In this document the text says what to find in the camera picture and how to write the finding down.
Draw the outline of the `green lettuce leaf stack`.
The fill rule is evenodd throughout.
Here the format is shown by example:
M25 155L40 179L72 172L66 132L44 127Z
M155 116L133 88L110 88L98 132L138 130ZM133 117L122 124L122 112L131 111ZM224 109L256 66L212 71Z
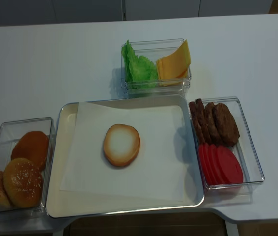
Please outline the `green lettuce leaf stack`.
M149 89L157 85L156 80L139 80L127 82L128 89Z

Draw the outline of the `front brown meat patty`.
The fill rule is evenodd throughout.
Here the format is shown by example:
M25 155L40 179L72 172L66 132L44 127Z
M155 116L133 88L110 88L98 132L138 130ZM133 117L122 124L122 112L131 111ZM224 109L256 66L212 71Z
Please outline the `front brown meat patty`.
M223 103L218 103L212 109L212 114L216 129L225 145L236 145L240 134L236 121L229 108Z

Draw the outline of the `back brown meat patty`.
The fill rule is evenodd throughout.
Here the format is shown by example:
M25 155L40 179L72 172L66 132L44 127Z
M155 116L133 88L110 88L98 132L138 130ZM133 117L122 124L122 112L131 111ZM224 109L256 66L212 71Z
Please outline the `back brown meat patty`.
M201 126L198 122L197 111L196 111L196 103L195 102L190 102L189 103L189 109L190 109L194 129L195 129L195 132L196 132L196 135L197 135L198 143L203 144L203 143L205 143L205 139L204 139L204 136L203 136L203 133L202 133Z

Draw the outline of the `white parchment paper sheet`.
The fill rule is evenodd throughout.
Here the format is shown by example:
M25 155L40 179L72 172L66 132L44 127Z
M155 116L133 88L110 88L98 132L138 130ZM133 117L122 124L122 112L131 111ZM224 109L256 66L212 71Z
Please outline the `white parchment paper sheet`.
M183 123L179 106L118 109L82 102L61 190L181 201L185 168L184 140L176 137ZM103 142L114 124L134 127L140 136L136 159L116 168L103 156Z

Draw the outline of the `brown meat patty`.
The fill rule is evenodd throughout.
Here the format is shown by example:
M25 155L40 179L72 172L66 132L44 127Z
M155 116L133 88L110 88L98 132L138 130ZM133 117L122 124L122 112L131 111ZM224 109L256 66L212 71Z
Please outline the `brown meat patty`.
M196 111L197 111L198 122L201 126L201 130L202 130L202 134L205 139L205 142L208 144L211 144L212 139L211 139L210 133L208 131L208 125L207 125L206 118L204 116L204 106L203 106L202 100L200 98L196 100Z
M240 134L236 121L229 108L223 103L218 103L212 109L212 114L216 129L225 145L236 145Z
M214 143L215 145L222 145L223 141L217 131L217 128L215 126L215 122L213 119L212 110L213 110L214 106L215 105L213 102L208 103L204 109L204 116L205 116L205 119L207 122L207 128L208 128L212 143Z
M196 135L197 135L198 143L203 144L203 143L205 143L205 139L204 139L204 136L203 136L203 133L202 133L201 126L198 122L197 111L196 111L196 103L195 102L190 102L189 103L189 109L190 109L194 129L195 129L195 132L196 132Z

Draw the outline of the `clear box with buns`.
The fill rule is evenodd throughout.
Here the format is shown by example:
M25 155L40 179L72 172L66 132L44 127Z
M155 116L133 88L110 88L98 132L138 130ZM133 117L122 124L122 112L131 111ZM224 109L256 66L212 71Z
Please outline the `clear box with buns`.
M55 148L56 132L54 122L51 117L35 118L20 121L5 122L0 127L0 171L5 170L11 161L11 153L18 141L30 131L42 131L49 138L49 148L45 169L40 171L43 177L42 194L39 205L31 208L18 208L12 204L11 208L0 206L0 218L28 216L44 213L47 198L48 184L52 157Z

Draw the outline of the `sesame bun top front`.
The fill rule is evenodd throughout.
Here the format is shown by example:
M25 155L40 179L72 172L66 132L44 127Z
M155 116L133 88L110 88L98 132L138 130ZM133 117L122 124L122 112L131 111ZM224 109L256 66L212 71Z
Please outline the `sesame bun top front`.
M10 161L3 172L3 184L14 206L31 208L39 205L43 177L30 160L16 158Z

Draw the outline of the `front red tomato slice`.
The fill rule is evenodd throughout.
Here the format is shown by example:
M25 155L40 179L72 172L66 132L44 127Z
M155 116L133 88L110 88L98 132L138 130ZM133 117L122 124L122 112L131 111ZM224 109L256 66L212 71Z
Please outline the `front red tomato slice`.
M215 161L225 184L243 183L244 176L239 161L225 146L217 146Z

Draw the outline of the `toasted bottom bun half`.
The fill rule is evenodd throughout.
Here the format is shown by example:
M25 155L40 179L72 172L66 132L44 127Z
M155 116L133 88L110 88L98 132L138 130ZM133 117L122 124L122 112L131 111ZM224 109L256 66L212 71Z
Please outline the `toasted bottom bun half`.
M107 161L115 167L126 167L137 157L140 150L140 135L129 125L115 124L105 135L103 152Z

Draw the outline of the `clear box patties and tomato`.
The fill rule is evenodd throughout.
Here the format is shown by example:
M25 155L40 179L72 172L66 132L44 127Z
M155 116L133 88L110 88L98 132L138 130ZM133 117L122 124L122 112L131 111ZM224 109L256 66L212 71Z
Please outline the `clear box patties and tomato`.
M214 167L216 168L218 172L218 176L221 180L221 184L208 185L206 183L206 179L202 170L199 151L198 151L200 144L198 143L197 135L191 118L193 134L195 139L195 146L199 158L199 167L200 167L201 174L203 176L205 191L210 195L235 196L239 194L251 194L257 186L263 184L265 178L255 150L253 140L250 135L250 131L240 101L237 97L202 99L202 103L204 107L210 102L213 102L214 105L217 105L218 103L225 104L229 108L230 112L232 113L236 121L239 134L240 134L237 144L234 146L226 146L225 143L223 142L221 146L227 147L235 155L242 168L244 180L243 183L240 184L225 184L223 182L222 176L220 174L220 171L218 170L218 166L215 161L215 151L217 146L219 145L215 145L214 143L211 143L209 144L210 146L209 149L211 151Z

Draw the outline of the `red tomato slices behind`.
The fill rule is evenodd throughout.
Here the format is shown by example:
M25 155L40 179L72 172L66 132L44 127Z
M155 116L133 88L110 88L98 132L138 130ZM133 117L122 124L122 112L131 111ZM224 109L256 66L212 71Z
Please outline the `red tomato slices behind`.
M214 167L211 151L207 143L202 143L199 145L199 157L202 166L202 170L208 185L218 185L221 184L221 180L218 176L218 172Z

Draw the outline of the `white rectangular serving tray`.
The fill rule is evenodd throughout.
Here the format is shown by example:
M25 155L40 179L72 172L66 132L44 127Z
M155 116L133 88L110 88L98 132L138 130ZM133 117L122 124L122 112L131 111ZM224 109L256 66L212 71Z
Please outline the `white rectangular serving tray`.
M91 101L96 105L118 109L136 109L177 105L182 110L183 123L176 137L184 140L180 159L185 168L184 195L181 201L153 198L127 197L61 190L61 183L75 132L79 103L65 105L59 114L56 146L46 200L47 214L53 218L123 214L157 210L188 209L199 206L204 200L204 190L198 166L197 153L191 127L187 101L180 95L150 96L133 99Z

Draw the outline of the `yellow cheese slice stack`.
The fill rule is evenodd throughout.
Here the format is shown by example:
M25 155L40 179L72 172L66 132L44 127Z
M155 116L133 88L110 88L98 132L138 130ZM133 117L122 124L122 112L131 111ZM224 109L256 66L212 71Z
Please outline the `yellow cheese slice stack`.
M187 40L171 55L157 59L156 68L161 86L171 86L180 83L188 77L191 56Z

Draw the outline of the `clear box lettuce and cheese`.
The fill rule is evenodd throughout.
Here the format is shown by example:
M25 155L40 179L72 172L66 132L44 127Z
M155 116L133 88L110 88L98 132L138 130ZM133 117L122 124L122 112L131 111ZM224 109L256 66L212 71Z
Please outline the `clear box lettuce and cheese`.
M184 39L169 39L130 42L136 55L145 56L156 64L157 59L166 57L174 53L184 42ZM135 98L149 95L165 95L165 94L181 94L185 95L190 87L191 71L188 69L188 77L181 79L180 83L171 86L161 86L159 79L156 80L157 85L149 89L128 89L126 81L126 70L124 58L121 56L121 87L124 94L128 98Z

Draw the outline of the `dark smooth bun top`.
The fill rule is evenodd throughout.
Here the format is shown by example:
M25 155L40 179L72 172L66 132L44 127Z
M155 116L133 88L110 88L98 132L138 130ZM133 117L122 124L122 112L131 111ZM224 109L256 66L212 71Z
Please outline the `dark smooth bun top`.
M25 158L33 162L40 171L45 169L49 138L42 131L27 132L15 145L11 160Z

